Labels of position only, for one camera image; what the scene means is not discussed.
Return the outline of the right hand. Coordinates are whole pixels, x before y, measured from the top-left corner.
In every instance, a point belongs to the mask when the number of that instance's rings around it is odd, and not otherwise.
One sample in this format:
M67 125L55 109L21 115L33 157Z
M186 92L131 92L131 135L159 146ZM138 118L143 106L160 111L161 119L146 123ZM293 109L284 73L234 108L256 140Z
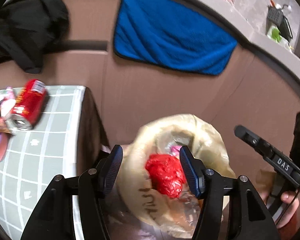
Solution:
M298 197L296 196L296 192L293 191L286 191L281 194L281 200L283 203L287 204L288 209L282 215L281 219L276 222L276 227L278 229L286 226L290 222L300 203Z

